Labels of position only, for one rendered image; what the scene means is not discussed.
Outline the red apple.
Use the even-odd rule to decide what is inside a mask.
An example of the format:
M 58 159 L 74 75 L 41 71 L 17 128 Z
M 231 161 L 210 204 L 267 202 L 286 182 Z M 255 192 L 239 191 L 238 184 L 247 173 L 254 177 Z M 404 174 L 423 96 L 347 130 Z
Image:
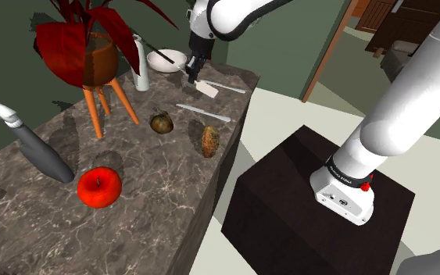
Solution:
M 112 205 L 122 191 L 119 174 L 104 166 L 84 173 L 77 184 L 77 196 L 87 206 L 102 209 Z

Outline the brown wooden door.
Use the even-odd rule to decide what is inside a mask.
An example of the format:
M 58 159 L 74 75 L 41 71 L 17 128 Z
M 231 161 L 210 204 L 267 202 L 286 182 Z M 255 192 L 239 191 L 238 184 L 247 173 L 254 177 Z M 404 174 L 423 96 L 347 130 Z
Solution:
M 392 11 L 396 0 L 364 0 L 367 3 L 356 29 L 369 33 L 375 33 L 384 21 L 385 17 Z

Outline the dark wooden cabinet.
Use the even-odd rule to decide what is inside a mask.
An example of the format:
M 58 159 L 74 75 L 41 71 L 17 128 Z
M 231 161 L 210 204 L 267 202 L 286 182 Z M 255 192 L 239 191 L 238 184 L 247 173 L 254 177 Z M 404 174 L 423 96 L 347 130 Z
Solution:
M 420 44 L 440 20 L 440 0 L 375 0 L 385 17 L 366 46 L 367 52 L 385 54 L 394 41 Z

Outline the black-handled white spatula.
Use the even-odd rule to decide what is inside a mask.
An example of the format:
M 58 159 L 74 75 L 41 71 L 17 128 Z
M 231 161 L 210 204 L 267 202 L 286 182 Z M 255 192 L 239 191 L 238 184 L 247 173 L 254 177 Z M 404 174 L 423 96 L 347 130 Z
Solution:
M 147 41 L 143 40 L 143 42 L 151 49 L 153 50 L 156 54 L 160 55 L 161 57 L 163 57 L 166 61 L 168 61 L 169 63 L 173 64 L 174 66 L 176 66 L 182 73 L 186 74 L 187 72 L 183 69 L 181 69 L 178 65 L 175 64 L 175 62 L 169 58 L 167 55 L 163 54 L 161 51 L 159 51 L 157 48 L 155 48 L 154 46 L 150 45 Z M 195 88 L 202 92 L 205 95 L 208 95 L 210 98 L 215 98 L 218 90 L 214 87 L 212 87 L 211 85 L 207 84 L 204 81 L 194 81 L 195 84 Z

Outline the brown oval bread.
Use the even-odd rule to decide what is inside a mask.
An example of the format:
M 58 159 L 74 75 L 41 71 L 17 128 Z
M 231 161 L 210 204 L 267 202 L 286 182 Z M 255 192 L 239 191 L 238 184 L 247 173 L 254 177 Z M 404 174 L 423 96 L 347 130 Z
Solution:
M 212 158 L 219 148 L 220 135 L 217 130 L 209 125 L 206 126 L 202 133 L 202 154 L 206 158 Z

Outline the green-brown round fruit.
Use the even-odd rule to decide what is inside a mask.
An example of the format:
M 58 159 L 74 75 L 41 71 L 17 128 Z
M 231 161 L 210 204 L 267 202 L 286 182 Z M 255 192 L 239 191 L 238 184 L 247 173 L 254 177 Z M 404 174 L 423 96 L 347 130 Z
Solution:
M 173 130 L 173 121 L 167 111 L 161 110 L 158 107 L 153 107 L 154 114 L 152 115 L 149 125 L 157 134 L 167 134 Z

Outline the white tall bottle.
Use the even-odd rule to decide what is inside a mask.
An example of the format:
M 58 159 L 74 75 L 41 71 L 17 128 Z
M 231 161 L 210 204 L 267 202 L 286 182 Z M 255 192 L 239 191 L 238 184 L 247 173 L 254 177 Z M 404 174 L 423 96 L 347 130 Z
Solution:
M 142 39 L 137 34 L 134 34 L 133 38 L 138 50 L 139 57 L 139 74 L 136 74 L 134 71 L 132 71 L 134 86 L 138 91 L 147 91 L 149 89 L 148 66 L 142 44 Z

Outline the pale grey knife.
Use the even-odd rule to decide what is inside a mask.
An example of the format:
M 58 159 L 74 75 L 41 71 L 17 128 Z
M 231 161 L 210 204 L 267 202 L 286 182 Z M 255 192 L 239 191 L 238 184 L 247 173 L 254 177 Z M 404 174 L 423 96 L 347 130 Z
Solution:
M 236 92 L 241 93 L 241 94 L 244 94 L 246 92 L 245 90 L 240 89 L 240 88 L 228 87 L 226 85 L 219 84 L 219 83 L 216 83 L 216 82 L 213 82 L 213 81 L 209 81 L 209 80 L 203 80 L 203 82 L 205 82 L 207 84 L 210 84 L 210 85 L 213 85 L 213 86 L 220 87 L 220 88 L 225 88 L 225 89 L 228 89 L 228 90 L 231 90 L 231 91 L 236 91 Z
M 199 108 L 196 108 L 196 107 L 193 107 L 193 106 L 190 106 L 190 105 L 176 104 L 175 106 L 180 107 L 182 109 L 188 109 L 188 110 L 191 110 L 191 111 L 196 112 L 196 113 L 201 113 L 201 114 L 206 115 L 206 116 L 211 116 L 213 118 L 216 118 L 218 120 L 222 120 L 224 122 L 231 122 L 231 118 L 228 117 L 228 116 L 221 116 L 221 115 L 218 115 L 218 114 L 207 112 L 207 111 L 205 111 L 203 109 L 199 109 Z

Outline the dark robot stand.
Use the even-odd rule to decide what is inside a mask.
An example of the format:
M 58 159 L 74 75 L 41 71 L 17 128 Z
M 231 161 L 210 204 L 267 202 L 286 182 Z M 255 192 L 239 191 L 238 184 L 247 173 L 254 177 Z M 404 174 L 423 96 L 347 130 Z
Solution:
M 338 146 L 307 126 L 237 180 L 222 232 L 257 275 L 389 275 L 414 193 L 376 171 L 357 226 L 316 201 L 310 174 Z

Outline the red plant in orange pot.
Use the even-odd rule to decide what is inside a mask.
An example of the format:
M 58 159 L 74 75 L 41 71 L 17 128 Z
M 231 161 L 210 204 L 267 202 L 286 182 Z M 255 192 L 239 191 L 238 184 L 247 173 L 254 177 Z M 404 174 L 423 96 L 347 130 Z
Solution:
M 102 87 L 109 85 L 131 119 L 139 123 L 133 107 L 116 79 L 121 52 L 135 73 L 142 65 L 133 34 L 115 9 L 112 0 L 91 7 L 91 0 L 49 0 L 63 22 L 40 23 L 35 27 L 34 50 L 61 80 L 82 88 L 97 138 L 102 138 L 95 105 L 97 93 L 105 113 L 110 109 Z

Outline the grey bottle with white spout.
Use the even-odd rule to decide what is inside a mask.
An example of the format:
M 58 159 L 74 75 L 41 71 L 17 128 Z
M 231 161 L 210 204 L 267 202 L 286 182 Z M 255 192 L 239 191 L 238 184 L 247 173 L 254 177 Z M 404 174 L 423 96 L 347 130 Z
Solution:
M 23 123 L 15 110 L 0 103 L 0 119 L 20 139 L 19 150 L 36 169 L 64 184 L 73 181 L 74 173 L 71 168 L 52 146 Z

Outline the white bowl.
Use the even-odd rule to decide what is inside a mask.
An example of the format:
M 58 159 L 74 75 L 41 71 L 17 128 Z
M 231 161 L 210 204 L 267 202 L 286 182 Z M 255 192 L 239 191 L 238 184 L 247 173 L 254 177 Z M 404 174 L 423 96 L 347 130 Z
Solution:
M 174 64 L 164 59 L 156 52 L 150 52 L 147 55 L 147 61 L 149 66 L 160 73 L 175 73 L 179 69 L 184 68 L 184 64 L 187 61 L 187 56 L 183 52 L 179 52 L 173 49 L 160 49 L 164 55 L 174 61 Z

